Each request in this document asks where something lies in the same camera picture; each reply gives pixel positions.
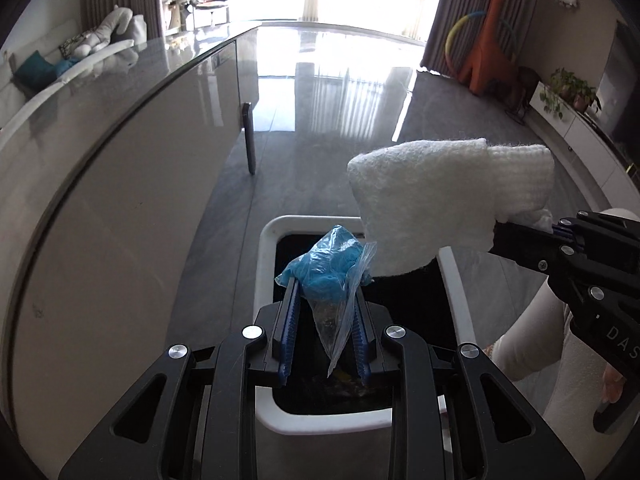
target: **television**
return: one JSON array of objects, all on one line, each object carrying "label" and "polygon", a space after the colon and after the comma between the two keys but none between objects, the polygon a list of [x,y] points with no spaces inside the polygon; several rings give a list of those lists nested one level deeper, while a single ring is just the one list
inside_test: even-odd
[{"label": "television", "polygon": [[640,41],[624,23],[616,26],[596,95],[602,110],[593,104],[587,116],[630,168],[629,175],[636,176],[640,170]]}]

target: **blue gripper pad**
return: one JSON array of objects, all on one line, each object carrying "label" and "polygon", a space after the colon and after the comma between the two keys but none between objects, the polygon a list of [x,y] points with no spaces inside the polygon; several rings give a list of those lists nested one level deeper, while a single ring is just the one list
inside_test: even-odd
[{"label": "blue gripper pad", "polygon": [[287,378],[291,374],[291,363],[293,362],[293,351],[296,346],[296,333],[298,332],[298,319],[300,318],[300,290],[300,282],[295,280],[280,339],[278,379],[282,386],[287,384]]},{"label": "blue gripper pad", "polygon": [[356,308],[353,312],[353,325],[351,326],[351,339],[353,340],[353,353],[356,359],[356,368],[362,384],[369,383],[371,370],[369,368],[369,343],[364,328],[360,304],[356,296]]}]

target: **blue object in plastic bag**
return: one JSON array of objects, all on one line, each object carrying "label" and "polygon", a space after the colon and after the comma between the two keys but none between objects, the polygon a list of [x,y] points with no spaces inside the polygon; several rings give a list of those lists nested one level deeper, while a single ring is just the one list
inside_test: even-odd
[{"label": "blue object in plastic bag", "polygon": [[360,283],[371,282],[367,267],[375,249],[375,243],[363,247],[347,229],[337,225],[308,253],[291,261],[276,278],[281,286],[287,286],[291,276],[300,282],[313,311],[320,341],[331,359],[329,374],[349,337],[355,291]]}]

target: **hula hoop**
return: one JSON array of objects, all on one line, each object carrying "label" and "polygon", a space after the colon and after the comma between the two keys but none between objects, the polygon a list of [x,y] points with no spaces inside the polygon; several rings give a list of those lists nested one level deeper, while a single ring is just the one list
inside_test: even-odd
[{"label": "hula hoop", "polygon": [[[453,44],[453,39],[456,37],[456,34],[460,31],[460,29],[468,22],[471,18],[478,18],[479,16],[485,16],[486,10],[476,10],[475,12],[470,12],[466,16],[462,16],[459,20],[456,21],[455,25],[451,27],[451,30],[447,34],[447,41],[444,43],[444,59],[447,62],[447,68],[451,72],[456,79],[458,78],[458,72],[455,68],[453,68],[453,62],[451,60],[450,51],[451,45]],[[513,46],[516,46],[518,42],[516,41],[516,33],[513,30],[513,27],[506,22],[503,18],[500,18],[500,22],[507,28],[509,31],[509,36],[511,38],[511,43]]]}]

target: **marble countertop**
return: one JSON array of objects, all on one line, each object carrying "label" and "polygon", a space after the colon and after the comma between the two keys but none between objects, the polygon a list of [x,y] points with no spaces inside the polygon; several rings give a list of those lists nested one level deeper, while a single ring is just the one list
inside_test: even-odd
[{"label": "marble countertop", "polygon": [[0,150],[0,410],[10,333],[31,257],[82,169],[127,118],[199,62],[259,27],[231,23],[123,50],[45,101]]}]

